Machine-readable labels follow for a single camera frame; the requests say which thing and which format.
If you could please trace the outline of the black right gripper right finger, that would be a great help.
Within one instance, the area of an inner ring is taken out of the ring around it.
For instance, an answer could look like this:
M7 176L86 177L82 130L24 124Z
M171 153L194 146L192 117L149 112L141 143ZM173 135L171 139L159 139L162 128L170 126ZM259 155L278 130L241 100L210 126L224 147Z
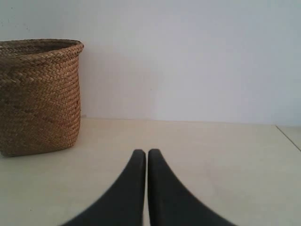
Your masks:
M159 149L148 152L151 226L233 226L199 201L173 173Z

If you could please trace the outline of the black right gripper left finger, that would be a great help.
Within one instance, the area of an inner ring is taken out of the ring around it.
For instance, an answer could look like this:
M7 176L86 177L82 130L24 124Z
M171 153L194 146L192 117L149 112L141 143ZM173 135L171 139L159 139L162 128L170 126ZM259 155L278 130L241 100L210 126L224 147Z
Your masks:
M142 226L146 155L133 151L126 167L111 187L65 226Z

